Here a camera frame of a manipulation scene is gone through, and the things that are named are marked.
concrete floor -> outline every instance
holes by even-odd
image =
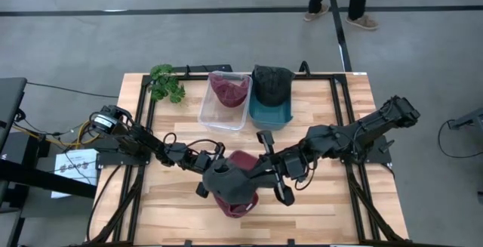
[[[0,0],[0,11],[72,11],[306,6],[308,0]],[[349,0],[338,0],[346,7]],[[368,0],[368,6],[481,5],[483,0]],[[483,157],[449,159],[436,135],[447,119],[483,106],[482,11],[378,12],[376,32],[343,22],[352,69],[368,72],[376,104],[397,94],[421,112],[409,131],[392,131],[396,183],[408,232],[416,242],[480,246]],[[312,71],[341,71],[331,15],[313,22],[301,13],[209,14],[111,17],[0,17],[0,76],[103,94],[117,94],[122,75],[148,72],[157,63],[230,63],[248,71],[255,63],[296,70],[307,60]],[[46,131],[67,129],[114,100],[27,87],[22,109]],[[483,149],[474,129],[443,134],[455,154]],[[48,168],[43,159],[40,168]],[[35,204],[33,190],[20,243],[56,246],[84,239],[91,201],[66,198],[70,212]],[[0,215],[0,223],[11,222]],[[0,245],[8,230],[0,230]]]

shoe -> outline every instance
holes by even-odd
[[[353,26],[357,26],[366,30],[375,30],[379,27],[377,21],[371,19],[371,17],[369,17],[368,15],[363,15],[357,20],[351,20],[349,19],[349,17],[346,17],[346,22],[352,24]]]
[[[329,12],[329,8],[330,8],[330,6],[321,4],[320,11],[318,13],[307,12],[307,13],[305,13],[305,16],[303,16],[303,20],[305,20],[306,22],[315,20],[318,17],[320,17],[321,15]]]

dark gray cap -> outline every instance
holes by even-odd
[[[264,106],[277,107],[291,96],[294,77],[295,74],[285,68],[255,65],[251,75],[255,96]]]

wooden tabletop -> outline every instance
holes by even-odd
[[[125,74],[118,106],[136,113],[143,74]],[[374,99],[366,75],[347,73],[349,91],[355,118],[373,112]],[[234,150],[244,150],[258,156],[264,153],[249,118],[238,136],[227,136],[207,131],[197,123],[197,115],[205,94],[207,81],[183,82],[186,98],[181,104],[159,101],[153,119],[154,135],[161,139],[170,131],[177,134],[178,142],[189,143],[200,138],[223,142],[226,156]],[[338,88],[343,110],[343,95]],[[146,97],[142,122],[146,121]],[[292,85],[293,120],[281,131],[273,132],[275,151],[289,147],[306,134],[310,125],[337,124],[331,87],[326,80],[296,80]],[[103,169],[97,195],[114,167]],[[367,164],[368,179],[374,205],[384,219],[400,236],[407,237],[404,218],[392,175],[381,165]],[[91,223],[91,237],[97,235],[117,209],[125,168],[113,177]],[[164,167],[156,159],[146,167],[140,211],[137,220],[135,244],[285,244],[287,239],[297,243],[356,243],[349,187],[343,164],[337,160],[319,160],[312,184],[303,191],[294,190],[295,203],[279,203],[272,190],[260,189],[260,202],[250,213],[239,219],[226,217],[217,207],[213,196],[203,199],[195,194],[201,175],[182,171],[178,167]],[[361,204],[365,233],[371,238],[367,213]],[[122,239],[126,239],[128,218],[124,219]]]

leaf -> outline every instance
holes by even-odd
[[[162,76],[169,75],[172,72],[173,72],[173,66],[170,64],[157,65],[151,69],[151,78],[154,80],[158,80]]]
[[[169,82],[169,76],[159,76],[158,83],[160,85],[165,85]]]
[[[166,88],[163,86],[163,85],[160,85],[160,84],[154,84],[152,86],[152,90],[151,90],[151,98],[153,100],[162,100],[164,99],[166,96],[168,96],[168,91],[166,90]]]
[[[171,94],[169,95],[169,100],[172,102],[172,103],[179,103],[182,98],[176,94]]]
[[[178,90],[178,78],[173,76],[169,77],[166,82],[166,89],[171,93],[175,93]]]
[[[172,103],[179,103],[184,97],[186,96],[186,92],[184,91],[184,85],[181,85],[177,88],[176,91],[171,92],[169,96],[169,100]]]

